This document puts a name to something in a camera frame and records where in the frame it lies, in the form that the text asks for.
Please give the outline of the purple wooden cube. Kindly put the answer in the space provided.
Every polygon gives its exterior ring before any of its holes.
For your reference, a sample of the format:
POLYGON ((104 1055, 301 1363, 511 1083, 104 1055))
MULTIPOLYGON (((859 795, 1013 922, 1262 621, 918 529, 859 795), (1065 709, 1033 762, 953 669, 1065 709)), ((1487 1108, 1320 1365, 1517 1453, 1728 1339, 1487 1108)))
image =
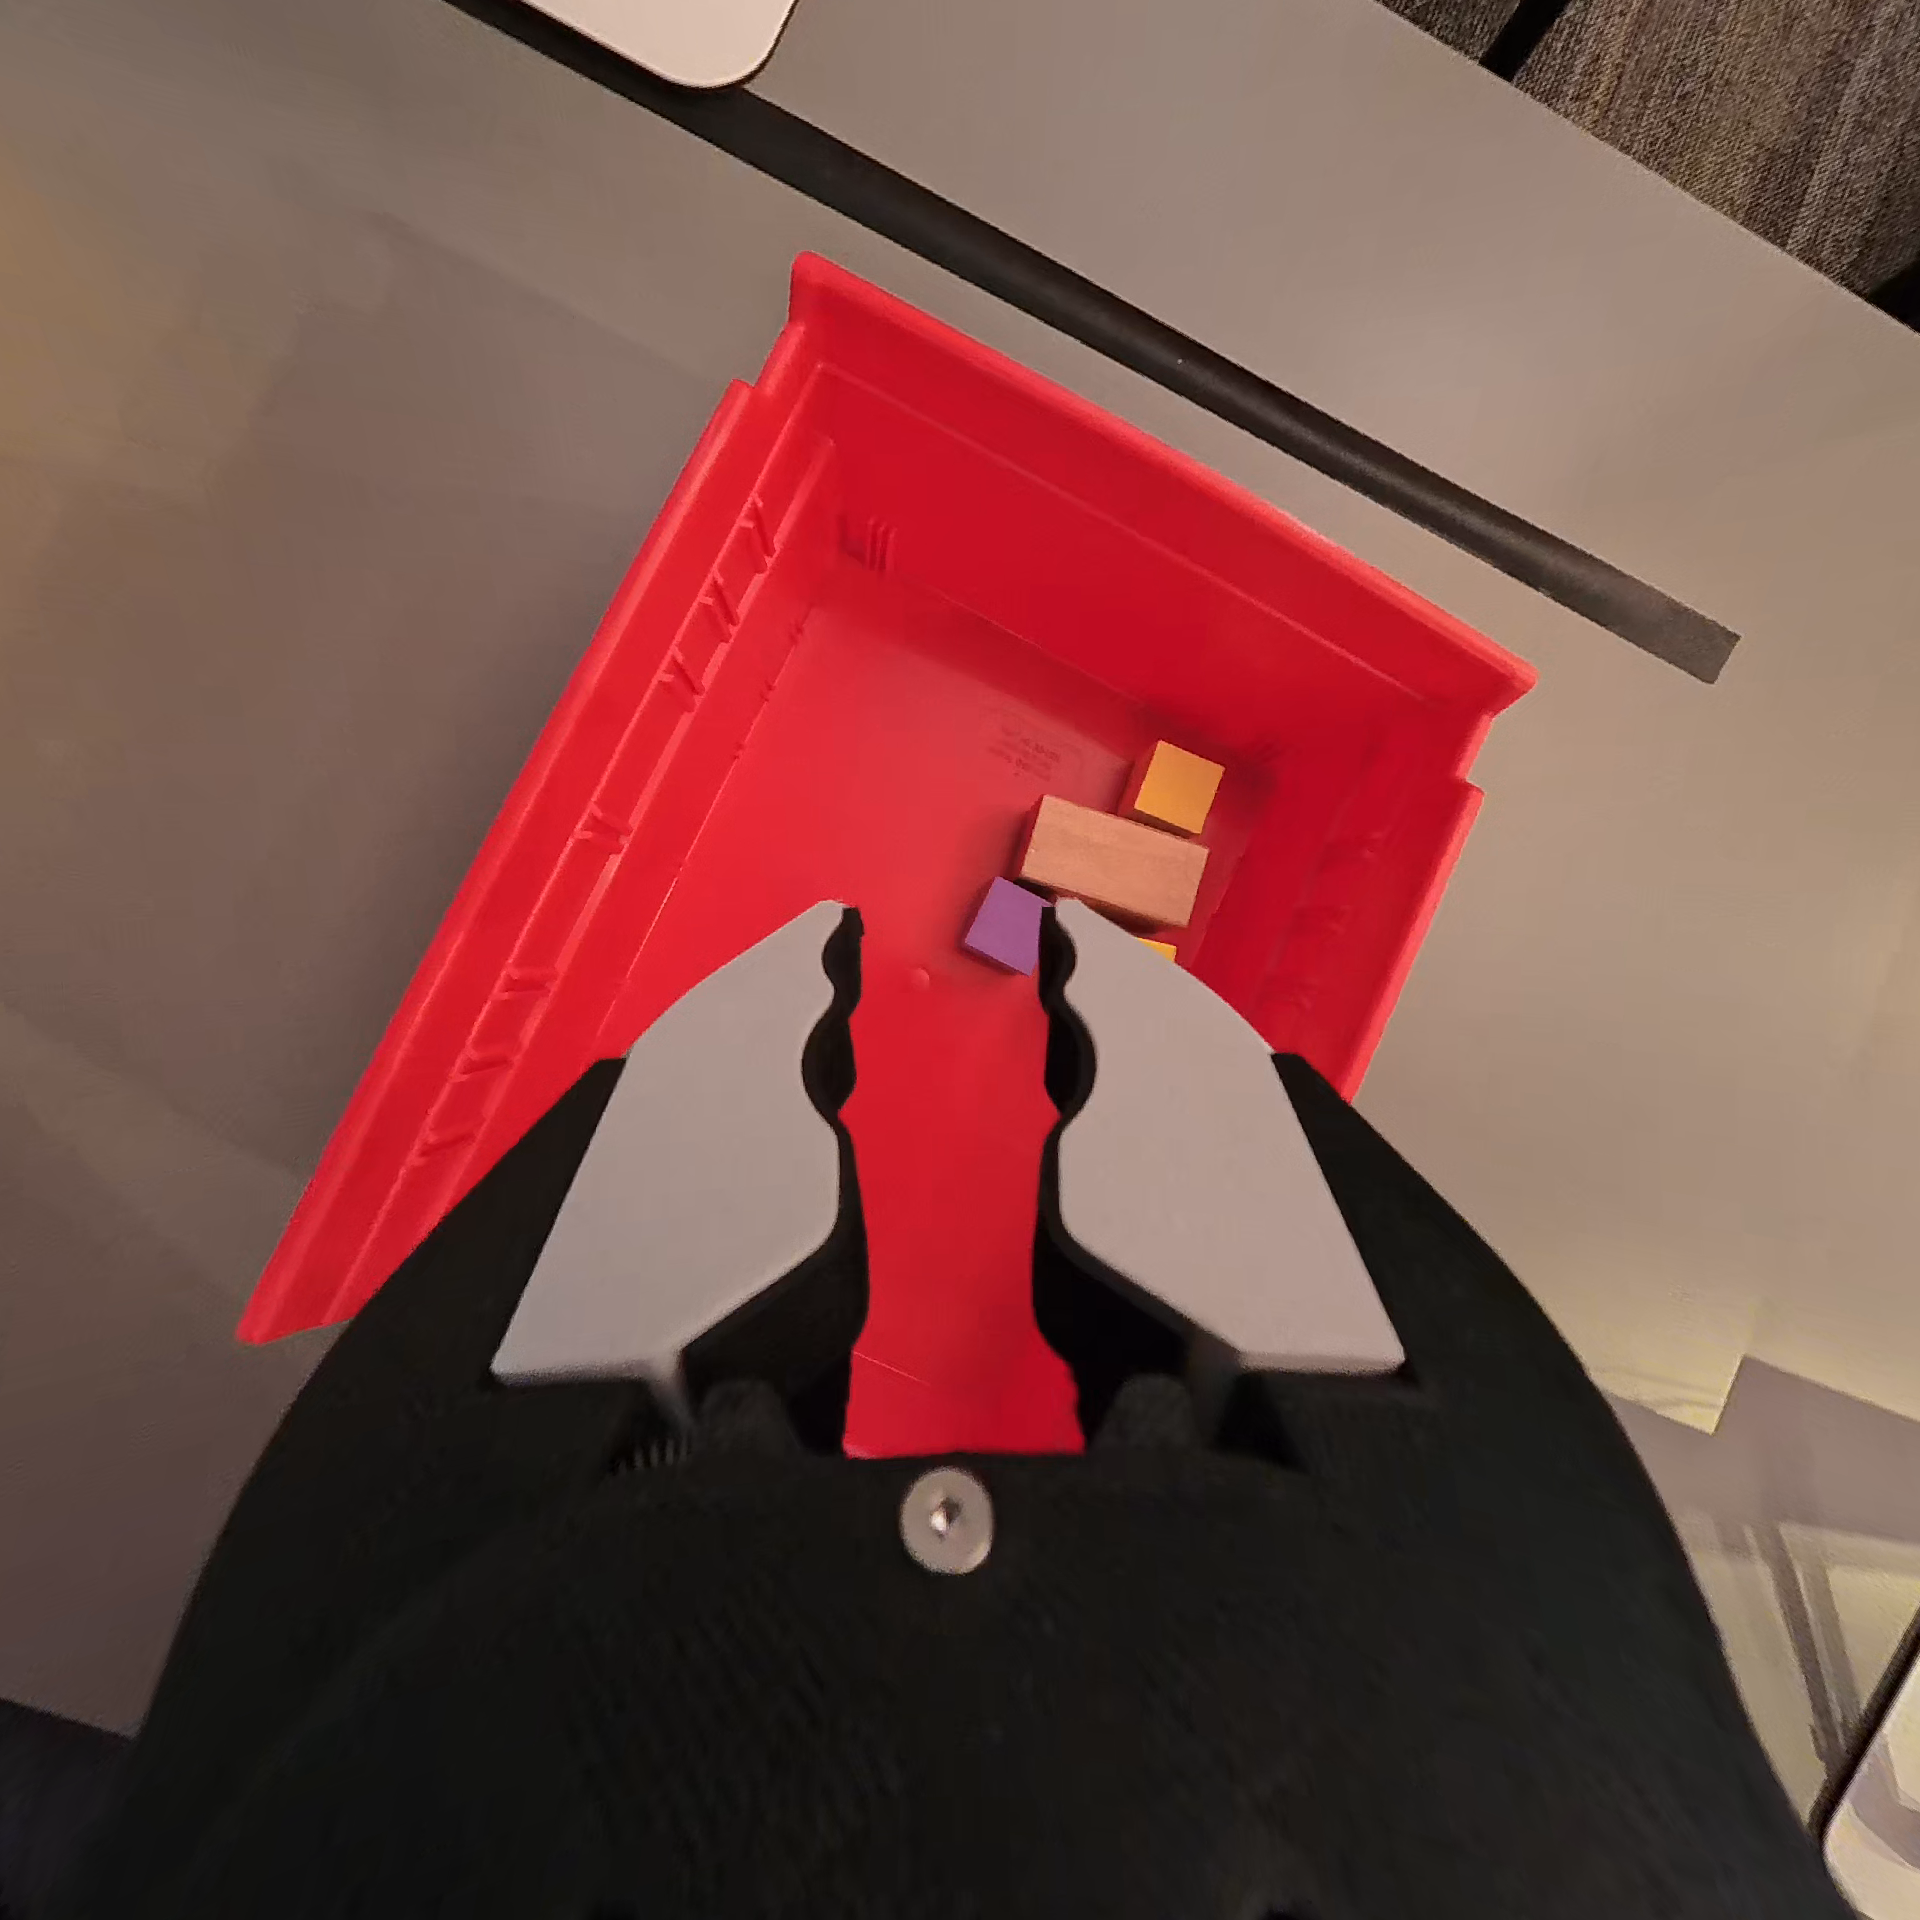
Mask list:
POLYGON ((1048 910, 1051 898, 1043 891, 993 876, 966 917, 957 950, 999 974, 1033 975, 1048 910))

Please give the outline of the small yellow wooden cube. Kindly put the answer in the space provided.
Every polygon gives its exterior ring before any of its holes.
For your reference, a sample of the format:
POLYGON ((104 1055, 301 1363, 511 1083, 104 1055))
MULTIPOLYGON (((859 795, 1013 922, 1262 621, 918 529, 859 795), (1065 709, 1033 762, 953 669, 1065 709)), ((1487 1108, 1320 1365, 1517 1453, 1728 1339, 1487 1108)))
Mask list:
POLYGON ((1136 758, 1118 813, 1133 825, 1198 838, 1225 774, 1221 762, 1158 739, 1136 758))

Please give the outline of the natural wood rectangular block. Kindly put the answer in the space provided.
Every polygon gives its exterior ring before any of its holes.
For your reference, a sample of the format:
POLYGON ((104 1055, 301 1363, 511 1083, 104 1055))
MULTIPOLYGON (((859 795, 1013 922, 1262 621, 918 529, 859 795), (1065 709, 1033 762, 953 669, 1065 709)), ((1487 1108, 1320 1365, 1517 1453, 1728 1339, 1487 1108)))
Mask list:
POLYGON ((1187 927, 1209 849, 1177 833, 1043 795, 1023 821, 1009 881, 1145 927, 1187 927))

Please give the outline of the red plastic bin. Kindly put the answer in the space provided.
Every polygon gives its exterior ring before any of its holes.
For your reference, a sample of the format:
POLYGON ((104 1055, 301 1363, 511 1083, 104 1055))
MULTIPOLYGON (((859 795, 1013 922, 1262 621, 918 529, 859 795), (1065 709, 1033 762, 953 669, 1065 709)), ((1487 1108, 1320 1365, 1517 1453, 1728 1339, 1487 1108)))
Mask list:
POLYGON ((1070 1451, 1027 1263, 1046 1022, 961 950, 1034 805, 1221 765, 1154 930, 1352 1094, 1536 669, 818 257, 671 487, 235 1334, 352 1319, 591 1063, 818 901, 862 917, 848 1450, 1070 1451))

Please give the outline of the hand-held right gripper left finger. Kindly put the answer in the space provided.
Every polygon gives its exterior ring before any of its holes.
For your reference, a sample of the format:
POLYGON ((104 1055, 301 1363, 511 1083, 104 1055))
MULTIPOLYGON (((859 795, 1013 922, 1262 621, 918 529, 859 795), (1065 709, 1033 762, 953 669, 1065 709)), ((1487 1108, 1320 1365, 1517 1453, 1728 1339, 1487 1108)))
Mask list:
POLYGON ((870 1305, 843 1108, 856 910, 819 901, 671 1002, 623 1055, 490 1357, 502 1386, 639 1383, 688 1428, 759 1383, 840 1450, 870 1305))

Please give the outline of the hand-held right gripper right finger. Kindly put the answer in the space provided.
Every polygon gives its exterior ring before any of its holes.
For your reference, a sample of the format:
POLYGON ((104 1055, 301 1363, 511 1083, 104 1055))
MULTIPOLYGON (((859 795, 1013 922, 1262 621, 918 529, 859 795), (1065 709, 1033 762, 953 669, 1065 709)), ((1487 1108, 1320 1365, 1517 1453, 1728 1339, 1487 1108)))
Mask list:
POLYGON ((1243 1381, 1397 1375, 1402 1339, 1256 1029, 1079 901, 1048 913, 1040 1002, 1033 1305, 1088 1447, 1141 1378, 1211 1436, 1243 1381))

